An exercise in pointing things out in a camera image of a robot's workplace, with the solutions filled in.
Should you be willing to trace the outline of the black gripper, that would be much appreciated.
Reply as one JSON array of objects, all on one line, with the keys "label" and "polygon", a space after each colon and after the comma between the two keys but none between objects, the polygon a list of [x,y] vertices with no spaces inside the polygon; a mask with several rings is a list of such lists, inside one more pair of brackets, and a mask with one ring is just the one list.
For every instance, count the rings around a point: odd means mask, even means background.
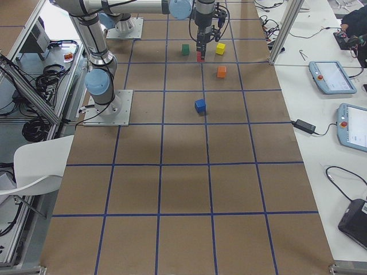
[{"label": "black gripper", "polygon": [[[212,24],[212,19],[214,18],[219,19],[218,29]],[[211,42],[212,39],[216,42],[220,40],[221,19],[216,12],[202,14],[196,11],[196,25],[198,27],[196,39],[197,59],[205,61],[207,43]]]}]

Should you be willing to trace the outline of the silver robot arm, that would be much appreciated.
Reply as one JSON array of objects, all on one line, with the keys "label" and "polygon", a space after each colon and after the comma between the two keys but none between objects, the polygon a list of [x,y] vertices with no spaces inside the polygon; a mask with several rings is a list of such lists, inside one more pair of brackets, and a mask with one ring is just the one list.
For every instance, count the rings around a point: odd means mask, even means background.
[{"label": "silver robot arm", "polygon": [[97,114],[117,115],[122,102],[114,91],[117,60],[108,49],[100,16],[113,23],[129,20],[132,13],[170,14],[176,19],[194,19],[197,26],[197,60],[205,60],[206,46],[219,41],[227,18],[215,1],[55,1],[66,11],[87,50],[92,70],[85,77],[85,86],[94,100]]}]

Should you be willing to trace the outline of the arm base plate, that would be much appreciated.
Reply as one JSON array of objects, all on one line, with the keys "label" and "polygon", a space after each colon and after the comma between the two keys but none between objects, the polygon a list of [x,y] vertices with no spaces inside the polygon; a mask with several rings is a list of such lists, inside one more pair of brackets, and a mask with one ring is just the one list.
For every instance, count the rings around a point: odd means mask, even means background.
[{"label": "arm base plate", "polygon": [[92,96],[89,97],[89,105],[85,112],[83,126],[106,127],[106,126],[128,126],[130,122],[133,90],[116,90],[114,101],[105,109],[105,106],[95,105]]},{"label": "arm base plate", "polygon": [[107,31],[108,40],[134,40],[141,39],[144,19],[131,17],[125,21],[119,21],[115,28]]}]

